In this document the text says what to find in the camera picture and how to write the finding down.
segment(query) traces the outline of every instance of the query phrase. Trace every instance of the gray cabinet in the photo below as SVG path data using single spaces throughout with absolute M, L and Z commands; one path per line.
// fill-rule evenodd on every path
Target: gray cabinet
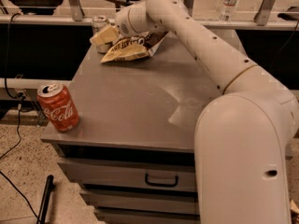
M 78 127 L 49 124 L 42 140 L 99 220 L 198 224 L 193 135 L 217 89 L 171 34 L 150 59 L 99 58 L 91 47 L 69 86 Z

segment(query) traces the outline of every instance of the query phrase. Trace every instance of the water bottle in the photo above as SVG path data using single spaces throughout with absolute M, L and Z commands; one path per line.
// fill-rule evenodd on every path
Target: water bottle
M 219 18 L 220 23 L 230 22 L 232 15 L 235 12 L 235 5 L 237 0 L 224 0 L 221 10 L 221 16 Z

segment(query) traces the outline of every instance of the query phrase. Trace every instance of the robotic arm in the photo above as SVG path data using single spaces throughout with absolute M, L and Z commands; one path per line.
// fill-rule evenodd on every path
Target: robotic arm
M 285 147 L 299 127 L 293 94 L 196 22 L 179 0 L 136 3 L 115 22 L 126 36 L 173 32 L 223 94 L 195 129 L 201 223 L 291 224 Z

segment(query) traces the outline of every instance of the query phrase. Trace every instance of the black cable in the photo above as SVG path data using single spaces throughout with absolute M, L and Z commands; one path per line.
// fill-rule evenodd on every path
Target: black cable
M 8 64 L 8 58 L 9 58 L 9 47 L 10 47 L 10 26 L 12 21 L 14 20 L 15 17 L 21 15 L 21 13 L 17 12 L 15 14 L 13 14 L 10 18 L 8 27 L 7 27 L 7 57 L 4 63 L 5 66 L 5 70 L 4 70 L 4 85 L 5 85 L 5 89 L 7 92 L 7 95 L 12 98 L 12 99 L 18 99 L 17 96 L 13 96 L 12 94 L 10 94 L 9 90 L 8 90 L 8 86 L 7 86 L 7 64 Z
M 0 170 L 0 175 L 2 175 L 8 183 L 10 183 L 10 185 L 16 190 L 19 192 L 19 194 L 23 197 L 23 199 L 27 202 L 27 204 L 29 205 L 29 208 L 31 209 L 31 211 L 33 212 L 33 214 L 36 216 L 36 219 L 37 219 L 37 222 L 40 222 L 40 220 L 38 219 L 38 216 L 35 212 L 35 210 L 33 209 L 32 205 L 30 204 L 30 202 L 28 201 L 28 199 L 25 197 L 24 194 L 22 194 L 22 192 L 10 181 L 10 179 L 2 173 L 2 171 Z
M 11 150 L 15 149 L 20 144 L 20 142 L 21 142 L 21 135 L 20 135 L 20 131 L 19 131 L 20 123 L 21 123 L 21 110 L 19 109 L 18 110 L 18 125 L 17 125 L 17 134 L 18 134 L 19 140 L 16 145 L 14 145 L 7 152 L 5 152 L 3 155 L 1 155 L 0 160 L 2 160 Z
M 273 60 L 272 60 L 272 62 L 271 62 L 271 64 L 270 64 L 270 66 L 269 66 L 269 72 L 270 72 L 271 74 L 274 73 L 274 70 L 273 70 L 273 69 L 274 69 L 274 64 L 275 64 L 275 61 L 276 61 L 277 56 L 280 54 L 280 52 L 281 52 L 281 51 L 288 45 L 288 43 L 291 41 L 292 37 L 294 36 L 294 34 L 295 34 L 296 30 L 297 30 L 298 25 L 299 25 L 299 21 L 296 23 L 295 28 L 293 29 L 292 34 L 291 34 L 291 36 L 289 37 L 289 39 L 283 44 L 283 46 L 282 46 L 282 47 L 278 50 L 278 52 L 275 54 L 275 56 L 274 56 L 274 58 L 273 58 Z

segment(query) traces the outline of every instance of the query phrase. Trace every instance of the gray countertop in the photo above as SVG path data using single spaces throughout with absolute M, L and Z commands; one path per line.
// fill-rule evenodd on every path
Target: gray countertop
M 91 46 L 69 90 L 78 126 L 41 139 L 53 144 L 193 152 L 196 121 L 220 94 L 172 34 L 152 58 L 100 63 Z

